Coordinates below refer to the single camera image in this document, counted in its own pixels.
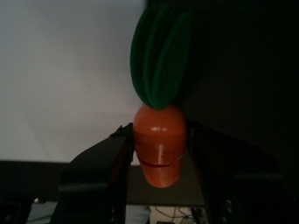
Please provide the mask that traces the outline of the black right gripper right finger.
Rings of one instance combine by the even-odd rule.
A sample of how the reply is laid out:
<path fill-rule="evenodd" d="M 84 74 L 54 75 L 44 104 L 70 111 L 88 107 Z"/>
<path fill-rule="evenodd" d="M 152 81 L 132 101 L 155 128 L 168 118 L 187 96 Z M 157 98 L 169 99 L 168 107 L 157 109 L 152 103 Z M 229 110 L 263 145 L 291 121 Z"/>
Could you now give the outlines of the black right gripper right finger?
<path fill-rule="evenodd" d="M 273 157 L 197 122 L 187 127 L 208 223 L 299 224 L 299 202 Z"/>

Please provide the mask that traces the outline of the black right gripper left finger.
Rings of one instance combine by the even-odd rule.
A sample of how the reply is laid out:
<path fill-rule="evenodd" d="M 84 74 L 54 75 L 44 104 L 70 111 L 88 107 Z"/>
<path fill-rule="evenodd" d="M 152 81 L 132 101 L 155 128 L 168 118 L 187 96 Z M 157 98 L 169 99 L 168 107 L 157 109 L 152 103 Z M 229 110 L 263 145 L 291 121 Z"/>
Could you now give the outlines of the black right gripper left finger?
<path fill-rule="evenodd" d="M 125 224 L 132 124 L 84 150 L 60 176 L 50 224 Z"/>

